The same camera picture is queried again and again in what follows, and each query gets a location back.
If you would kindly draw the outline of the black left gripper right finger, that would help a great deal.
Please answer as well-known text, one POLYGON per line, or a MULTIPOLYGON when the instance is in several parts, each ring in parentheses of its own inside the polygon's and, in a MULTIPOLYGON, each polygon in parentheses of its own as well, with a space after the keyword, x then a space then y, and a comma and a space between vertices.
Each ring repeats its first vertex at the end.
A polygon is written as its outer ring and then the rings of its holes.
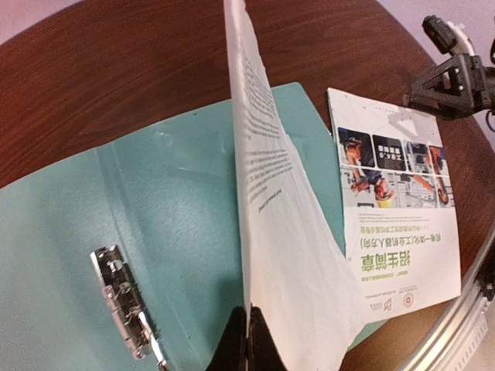
POLYGON ((286 371, 259 307, 252 306, 247 326, 247 369, 286 371))

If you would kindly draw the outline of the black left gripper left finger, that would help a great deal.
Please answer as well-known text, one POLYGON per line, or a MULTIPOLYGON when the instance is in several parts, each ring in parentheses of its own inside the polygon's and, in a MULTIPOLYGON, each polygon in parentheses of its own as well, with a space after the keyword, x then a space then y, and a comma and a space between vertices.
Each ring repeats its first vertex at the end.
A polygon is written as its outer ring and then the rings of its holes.
POLYGON ((213 371, 246 369, 247 316, 243 307, 233 308, 211 359, 213 371))

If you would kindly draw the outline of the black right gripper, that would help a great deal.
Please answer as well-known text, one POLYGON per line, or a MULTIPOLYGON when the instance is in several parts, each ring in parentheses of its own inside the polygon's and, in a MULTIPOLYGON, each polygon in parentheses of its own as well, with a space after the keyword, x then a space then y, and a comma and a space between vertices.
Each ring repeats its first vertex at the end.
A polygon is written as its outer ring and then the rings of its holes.
POLYGON ((494 109, 494 68, 479 56, 456 54, 411 83, 406 107, 455 120, 494 109))

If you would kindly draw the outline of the white printed text sheets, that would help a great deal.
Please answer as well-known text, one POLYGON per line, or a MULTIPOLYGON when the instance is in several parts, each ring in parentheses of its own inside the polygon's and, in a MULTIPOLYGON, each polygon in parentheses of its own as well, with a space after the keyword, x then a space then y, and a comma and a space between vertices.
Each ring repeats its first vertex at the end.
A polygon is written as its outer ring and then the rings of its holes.
POLYGON ((290 370, 337 370, 370 310, 278 115, 243 1, 224 18, 244 302, 290 370))

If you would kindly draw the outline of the teal file folder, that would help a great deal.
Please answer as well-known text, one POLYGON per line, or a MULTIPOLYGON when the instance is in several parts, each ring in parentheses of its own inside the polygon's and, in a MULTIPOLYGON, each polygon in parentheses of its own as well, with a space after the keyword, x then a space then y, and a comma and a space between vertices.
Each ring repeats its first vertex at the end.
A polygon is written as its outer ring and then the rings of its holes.
POLYGON ((1 190, 1 368, 154 370, 90 261, 119 246, 174 370, 212 370, 244 307, 231 103, 160 121, 1 190))

